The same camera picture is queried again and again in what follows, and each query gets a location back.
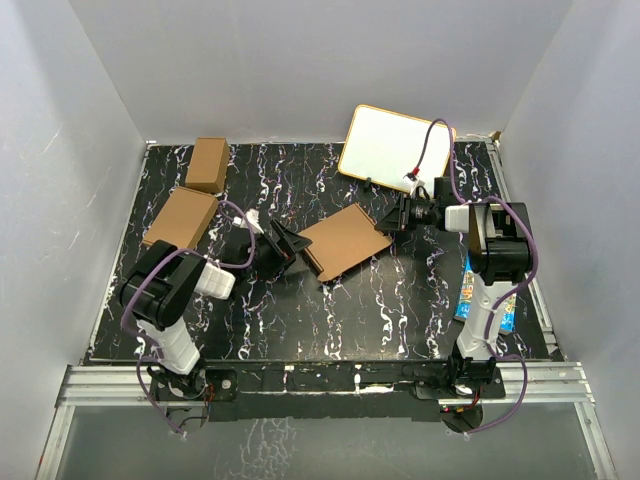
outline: metal frame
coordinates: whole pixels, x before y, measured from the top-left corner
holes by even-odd
[[[457,140],[480,141],[487,144],[491,163],[498,180],[499,190],[503,198],[509,201],[510,198],[502,172],[502,162],[499,152],[492,140],[479,135],[459,137]],[[538,282],[535,279],[532,282],[531,294],[545,336],[545,341],[551,352],[552,349],[555,350],[557,348],[557,342],[553,334],[553,327],[546,304],[544,303]],[[499,362],[498,366],[502,373],[507,395],[504,399],[484,399],[482,403],[513,404],[516,402],[522,388],[522,369],[519,364],[510,362]],[[573,403],[598,479],[616,480],[615,469],[595,413],[591,387],[589,386],[581,363],[528,361],[527,369],[529,372],[529,383],[524,403]],[[147,386],[150,385],[151,379],[146,372],[142,374],[142,379]],[[355,395],[366,392],[338,393]],[[445,398],[439,400],[439,402],[440,404],[456,405],[467,403],[468,400]],[[176,401],[162,402],[161,405],[164,407],[200,407],[202,404],[201,402]],[[71,367],[60,391],[57,410],[42,455],[36,480],[55,480],[62,461],[75,409],[76,407],[88,406],[139,406],[150,408],[150,404],[144,398],[142,390],[138,385],[135,367]]]

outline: brown box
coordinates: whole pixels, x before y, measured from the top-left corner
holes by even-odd
[[[305,253],[320,273],[321,282],[333,280],[391,245],[389,237],[374,230],[373,220],[358,204],[316,223],[300,235],[313,241]]]
[[[224,138],[198,138],[187,170],[187,188],[206,193],[224,191],[229,145]]]
[[[178,248],[195,248],[218,208],[218,199],[188,188],[176,188],[142,239],[164,240]]]

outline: yellow border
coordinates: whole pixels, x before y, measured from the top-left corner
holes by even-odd
[[[418,120],[419,122],[424,122],[424,123],[427,123],[427,124],[429,124],[429,125],[431,125],[431,124],[433,123],[433,122],[431,122],[431,121],[429,121],[429,120],[425,120],[425,119],[423,119],[423,118],[417,118],[417,117],[412,117],[412,116],[410,116],[410,115],[405,115],[405,114],[403,114],[403,113],[392,112],[391,110],[385,110],[384,108],[373,107],[373,106],[371,106],[371,105],[366,105],[366,104],[364,104],[364,103],[363,103],[363,104],[361,104],[361,105],[358,105],[358,106],[356,107],[356,109],[354,110],[354,112],[353,112],[353,118],[351,119],[351,125],[349,125],[349,132],[347,133],[347,139],[344,141],[344,149],[342,150],[342,153],[340,154],[340,160],[338,160],[338,172],[340,172],[342,175],[346,175],[347,177],[357,178],[358,180],[366,180],[366,178],[364,178],[364,177],[359,177],[359,176],[357,176],[357,175],[353,175],[353,174],[351,174],[351,173],[345,173],[345,172],[343,172],[343,171],[342,171],[342,169],[340,168],[340,166],[342,165],[342,156],[343,156],[343,155],[346,153],[346,151],[347,151],[347,145],[349,144],[349,136],[351,135],[351,129],[353,128],[353,122],[354,122],[354,121],[355,121],[355,119],[356,119],[356,114],[358,113],[358,109],[359,109],[359,108],[361,108],[361,107],[372,108],[373,110],[378,110],[378,111],[380,111],[380,112],[391,113],[391,114],[393,114],[393,115],[398,115],[398,116],[400,116],[400,117],[410,118],[411,120]],[[447,127],[445,127],[445,126],[444,126],[444,125],[442,125],[442,124],[438,124],[438,125],[436,125],[436,127],[444,128],[444,129],[446,129],[446,128],[447,128]],[[452,132],[452,134],[453,134],[453,141],[455,142],[455,141],[456,141],[456,135],[457,135],[457,133],[458,133],[458,132],[456,131],[456,129],[455,129],[455,128],[451,128],[451,132]],[[447,155],[447,160],[444,162],[444,167],[442,168],[442,174],[441,174],[442,176],[444,176],[444,173],[445,173],[445,171],[446,171],[446,169],[447,169],[447,163],[449,163],[449,157],[450,157],[450,156],[451,156],[451,153],[449,153],[449,154]],[[392,186],[392,185],[387,185],[387,184],[385,184],[385,183],[378,183],[378,182],[373,181],[373,179],[371,180],[371,183],[375,183],[376,185],[381,185],[381,186],[383,186],[383,187],[387,187],[387,188],[390,188],[390,189],[392,189],[392,190],[398,190],[398,191],[400,191],[400,192],[408,192],[408,191],[409,191],[409,189],[402,190],[402,189],[400,189],[400,188],[398,188],[398,187],[395,187],[395,186]]]

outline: gray floor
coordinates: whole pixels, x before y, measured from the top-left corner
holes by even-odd
[[[487,407],[486,419],[507,406]],[[177,412],[180,420],[186,414]],[[198,422],[191,423],[197,430]],[[573,404],[523,405],[465,440],[401,419],[205,424],[186,441],[151,408],[78,408],[58,480],[595,479]]]

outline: wall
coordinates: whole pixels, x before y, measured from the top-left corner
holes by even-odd
[[[561,347],[584,363],[622,479],[637,478],[640,3],[576,2],[503,134]]]
[[[0,472],[35,475],[86,349],[144,142],[63,0],[0,3]]]
[[[362,103],[502,130],[571,0],[70,0],[143,137],[342,141]]]

